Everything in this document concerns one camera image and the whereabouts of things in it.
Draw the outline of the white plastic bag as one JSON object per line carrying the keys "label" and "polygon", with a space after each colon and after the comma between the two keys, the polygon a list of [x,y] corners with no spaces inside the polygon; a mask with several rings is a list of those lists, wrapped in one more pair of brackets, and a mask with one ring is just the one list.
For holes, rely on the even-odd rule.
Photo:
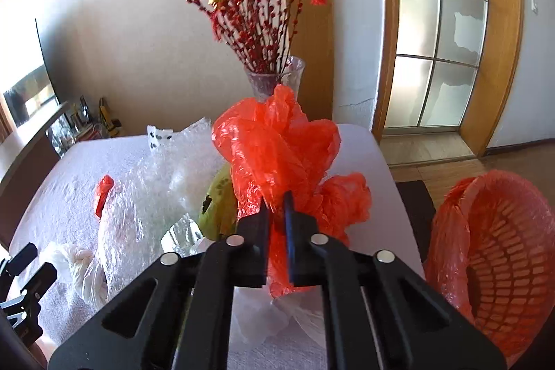
{"label": "white plastic bag", "polygon": [[41,262],[57,270],[57,280],[89,306],[100,309],[107,301],[107,281],[95,253],[70,243],[49,243],[40,253]]}

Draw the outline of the green paw print bag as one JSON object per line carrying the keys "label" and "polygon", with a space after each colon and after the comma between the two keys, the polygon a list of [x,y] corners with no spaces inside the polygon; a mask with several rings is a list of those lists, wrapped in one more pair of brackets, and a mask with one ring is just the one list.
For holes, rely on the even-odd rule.
{"label": "green paw print bag", "polygon": [[217,241],[235,233],[237,200],[226,162],[212,180],[202,203],[198,227],[206,239]]}

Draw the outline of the small orange plastic bag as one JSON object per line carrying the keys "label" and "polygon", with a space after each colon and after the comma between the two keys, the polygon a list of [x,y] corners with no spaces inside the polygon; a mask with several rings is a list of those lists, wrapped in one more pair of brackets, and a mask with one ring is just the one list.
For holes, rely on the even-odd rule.
{"label": "small orange plastic bag", "polygon": [[110,175],[104,175],[99,181],[94,198],[94,213],[98,219],[103,215],[103,208],[107,200],[107,196],[114,187],[114,179]]}

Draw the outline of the bubble wrap sheet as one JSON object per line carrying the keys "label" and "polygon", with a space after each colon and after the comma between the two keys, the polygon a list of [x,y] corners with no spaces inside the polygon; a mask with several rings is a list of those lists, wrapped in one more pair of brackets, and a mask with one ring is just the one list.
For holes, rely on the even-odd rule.
{"label": "bubble wrap sheet", "polygon": [[202,118],[159,140],[115,183],[103,207],[96,252],[110,300],[163,253],[192,256],[210,243],[198,218],[223,165],[212,123]]}

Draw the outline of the clear plastic bag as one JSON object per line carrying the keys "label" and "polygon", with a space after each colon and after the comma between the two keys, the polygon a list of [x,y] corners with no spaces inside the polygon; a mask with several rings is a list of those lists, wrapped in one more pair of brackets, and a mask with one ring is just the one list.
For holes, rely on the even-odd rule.
{"label": "clear plastic bag", "polygon": [[[164,252],[194,256],[212,242],[202,236],[197,223],[187,214],[169,227],[161,239]],[[247,351],[281,333],[294,320],[318,346],[325,347],[322,302],[314,291],[273,298],[267,286],[234,289],[230,321],[230,350]]]}

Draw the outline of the dark tv cabinet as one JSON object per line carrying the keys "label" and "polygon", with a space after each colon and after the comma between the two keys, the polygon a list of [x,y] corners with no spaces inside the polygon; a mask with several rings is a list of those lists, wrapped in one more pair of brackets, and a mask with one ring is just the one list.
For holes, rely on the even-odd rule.
{"label": "dark tv cabinet", "polygon": [[6,250],[37,189],[60,160],[46,132],[67,108],[67,102],[49,102],[1,144],[1,245]]}

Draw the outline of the red lined waste basket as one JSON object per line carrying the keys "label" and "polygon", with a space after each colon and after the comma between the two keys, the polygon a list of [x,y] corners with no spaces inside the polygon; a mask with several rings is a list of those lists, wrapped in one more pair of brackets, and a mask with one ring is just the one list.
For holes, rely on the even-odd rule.
{"label": "red lined waste basket", "polygon": [[432,221],[425,279],[514,364],[554,307],[554,213],[519,175],[460,180]]}

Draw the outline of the clutter on floor by cabinet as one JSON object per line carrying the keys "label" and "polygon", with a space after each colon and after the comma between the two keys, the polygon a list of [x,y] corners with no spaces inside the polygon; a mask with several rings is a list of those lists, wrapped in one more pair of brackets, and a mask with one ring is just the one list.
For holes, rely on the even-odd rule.
{"label": "clutter on floor by cabinet", "polygon": [[109,109],[106,97],[100,97],[93,111],[84,96],[61,114],[46,132],[54,151],[62,158],[74,145],[99,139],[114,138],[121,134],[122,124]]}

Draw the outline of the television screen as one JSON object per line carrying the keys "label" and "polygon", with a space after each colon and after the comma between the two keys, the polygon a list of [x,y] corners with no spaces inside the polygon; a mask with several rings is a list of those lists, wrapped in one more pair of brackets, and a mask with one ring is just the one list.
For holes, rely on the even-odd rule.
{"label": "television screen", "polygon": [[45,105],[59,104],[36,19],[22,18],[1,27],[1,95],[16,127]]}

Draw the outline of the white black spotted wrapper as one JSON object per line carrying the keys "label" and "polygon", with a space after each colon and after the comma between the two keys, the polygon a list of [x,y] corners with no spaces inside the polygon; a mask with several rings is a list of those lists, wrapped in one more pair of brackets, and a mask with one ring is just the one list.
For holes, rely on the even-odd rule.
{"label": "white black spotted wrapper", "polygon": [[155,126],[147,126],[148,148],[155,150],[173,136],[172,129],[158,129]]}

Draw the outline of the glass vase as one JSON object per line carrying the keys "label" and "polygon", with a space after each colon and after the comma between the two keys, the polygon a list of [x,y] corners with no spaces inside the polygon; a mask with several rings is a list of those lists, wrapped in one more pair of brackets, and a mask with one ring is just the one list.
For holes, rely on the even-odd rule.
{"label": "glass vase", "polygon": [[292,89],[294,96],[298,98],[302,76],[306,67],[304,60],[290,56],[286,67],[279,73],[257,73],[247,71],[247,78],[257,101],[266,101],[274,94],[277,85],[285,85]]}

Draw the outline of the frosted glass sliding door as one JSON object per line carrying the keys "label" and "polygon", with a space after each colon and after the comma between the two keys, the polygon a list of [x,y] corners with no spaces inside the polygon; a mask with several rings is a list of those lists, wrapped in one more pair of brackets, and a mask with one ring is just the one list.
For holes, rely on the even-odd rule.
{"label": "frosted glass sliding door", "polygon": [[474,89],[488,0],[400,0],[385,131],[455,130]]}

